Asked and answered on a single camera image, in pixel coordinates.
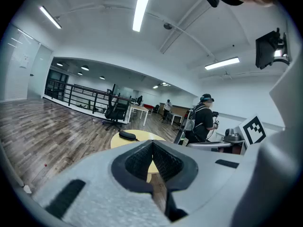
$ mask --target white desk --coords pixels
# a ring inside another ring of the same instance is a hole
[[[146,114],[145,114],[145,119],[144,119],[144,123],[143,123],[143,126],[144,126],[144,125],[145,125],[145,122],[146,122],[147,114],[148,114],[148,109],[147,109],[147,108],[144,108],[144,107],[142,107],[142,106],[137,106],[137,105],[131,105],[131,109],[130,109],[130,111],[129,111],[127,123],[129,123],[129,120],[130,120],[130,118],[131,118],[131,114],[132,114],[132,110],[133,110],[133,109],[135,109],[135,110],[140,110],[140,111],[141,111],[140,119],[142,118],[143,112],[146,112]]]
[[[180,119],[180,121],[179,122],[182,122],[182,116],[181,115],[179,115],[179,114],[176,114],[176,113],[169,113],[170,115],[172,115],[172,120],[171,120],[171,125],[173,124],[173,122],[174,122],[174,118],[175,117],[180,117],[181,119]]]

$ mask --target cable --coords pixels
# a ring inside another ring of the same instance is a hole
[[[210,138],[210,137],[213,135],[213,133],[214,133],[214,129],[213,129],[212,134],[211,134],[211,135],[210,135],[208,138],[206,138],[206,140],[208,140],[208,139],[209,139],[209,138]]]
[[[284,60],[284,59],[275,59],[275,60],[273,61],[273,63],[274,63],[274,62],[283,62],[283,63],[285,63],[285,64],[287,64],[287,65],[289,66],[289,61]]]

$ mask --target yellow table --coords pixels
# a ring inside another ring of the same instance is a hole
[[[143,140],[165,140],[163,138],[161,138],[158,135],[155,135],[153,133],[149,133],[146,131],[140,131],[140,130],[125,130],[125,132],[127,133],[131,133],[131,134],[135,134],[137,139],[139,141],[143,141]],[[112,137],[112,140],[110,142],[110,147],[111,148],[116,148],[119,146],[123,146],[123,145],[127,145],[127,144],[131,144],[134,143],[135,141],[129,141],[129,140],[125,140],[121,137],[119,137],[119,133],[115,134]],[[154,162],[151,162],[150,167],[148,168],[148,174],[147,174],[147,182],[149,183],[151,178],[152,178],[152,174],[154,173],[159,173],[156,165],[154,164]]]

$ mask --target door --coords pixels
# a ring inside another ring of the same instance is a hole
[[[48,96],[63,101],[65,85],[61,84],[60,82],[66,83],[67,79],[68,75],[50,69],[47,75],[45,93]]]
[[[38,41],[9,24],[0,47],[1,99],[27,99],[29,75],[39,47]]]
[[[41,45],[35,57],[27,89],[27,98],[41,98],[52,51]]]

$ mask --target black railing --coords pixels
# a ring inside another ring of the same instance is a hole
[[[93,114],[95,112],[103,114],[108,109],[109,94],[107,92],[94,90],[89,87],[83,87],[76,84],[72,85],[54,79],[47,79],[45,94],[51,96],[52,99],[56,98],[60,101],[68,103],[68,106],[75,105],[80,108],[91,110]],[[120,94],[118,96],[112,95],[112,104],[114,105],[114,107],[124,106],[126,107],[127,111],[131,102],[131,98],[132,97],[120,97]],[[83,101],[78,101],[78,99],[84,99],[85,101],[87,101],[87,103]]]

